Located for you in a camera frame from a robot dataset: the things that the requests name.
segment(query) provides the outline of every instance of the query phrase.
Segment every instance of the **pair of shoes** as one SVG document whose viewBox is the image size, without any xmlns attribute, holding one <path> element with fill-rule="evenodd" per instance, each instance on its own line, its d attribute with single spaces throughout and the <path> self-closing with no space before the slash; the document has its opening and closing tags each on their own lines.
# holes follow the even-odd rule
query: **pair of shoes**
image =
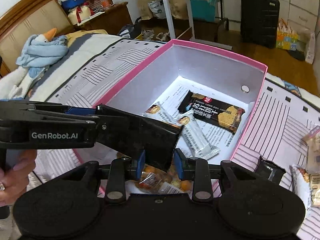
<svg viewBox="0 0 320 240">
<path fill-rule="evenodd" d="M 170 40 L 170 35 L 169 33 L 159 33 L 157 36 L 156 36 L 156 39 L 159 40 L 159 41 L 169 41 Z"/>
<path fill-rule="evenodd" d="M 143 30 L 141 33 L 142 33 L 142 39 L 144 41 L 151 41 L 155 36 L 155 33 L 153 30 Z"/>
</svg>

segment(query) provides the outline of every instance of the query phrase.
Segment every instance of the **headboard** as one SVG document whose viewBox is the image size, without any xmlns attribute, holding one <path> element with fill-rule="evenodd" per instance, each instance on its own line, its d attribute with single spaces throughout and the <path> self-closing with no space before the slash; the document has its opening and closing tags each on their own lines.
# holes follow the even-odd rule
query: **headboard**
<svg viewBox="0 0 320 240">
<path fill-rule="evenodd" d="M 21 0 L 0 18 L 0 74 L 17 68 L 16 59 L 27 38 L 57 28 L 57 35 L 74 32 L 57 0 Z"/>
</svg>

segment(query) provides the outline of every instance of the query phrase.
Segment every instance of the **blue container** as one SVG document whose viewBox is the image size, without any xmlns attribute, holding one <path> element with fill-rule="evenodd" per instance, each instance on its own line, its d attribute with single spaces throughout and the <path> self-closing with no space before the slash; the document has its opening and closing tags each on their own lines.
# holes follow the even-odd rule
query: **blue container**
<svg viewBox="0 0 320 240">
<path fill-rule="evenodd" d="M 85 1 L 86 0 L 66 0 L 65 2 L 62 2 L 61 5 L 65 10 L 69 10 L 83 4 Z"/>
<path fill-rule="evenodd" d="M 214 22 L 216 17 L 216 0 L 190 0 L 194 19 Z"/>
</svg>

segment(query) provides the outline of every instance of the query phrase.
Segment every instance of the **black snack bag on bed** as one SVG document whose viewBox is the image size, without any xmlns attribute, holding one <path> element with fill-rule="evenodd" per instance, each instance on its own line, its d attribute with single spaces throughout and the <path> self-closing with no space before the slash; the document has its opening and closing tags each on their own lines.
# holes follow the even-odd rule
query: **black snack bag on bed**
<svg viewBox="0 0 320 240">
<path fill-rule="evenodd" d="M 262 156 L 260 156 L 258 166 L 254 172 L 277 185 L 279 185 L 282 176 L 286 173 L 284 168 L 281 168 L 273 161 L 264 159 Z"/>
<path fill-rule="evenodd" d="M 201 94 L 188 92 L 178 110 L 185 113 L 194 109 L 196 119 L 221 127 L 233 134 L 236 133 L 245 110 Z"/>
</svg>

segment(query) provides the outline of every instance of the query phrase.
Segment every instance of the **black suitcase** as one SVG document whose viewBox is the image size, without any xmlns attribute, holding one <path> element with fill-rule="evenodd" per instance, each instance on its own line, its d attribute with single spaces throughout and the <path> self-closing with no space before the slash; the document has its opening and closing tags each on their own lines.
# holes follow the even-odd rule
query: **black suitcase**
<svg viewBox="0 0 320 240">
<path fill-rule="evenodd" d="M 241 0 L 242 41 L 274 48 L 279 10 L 279 0 Z"/>
</svg>

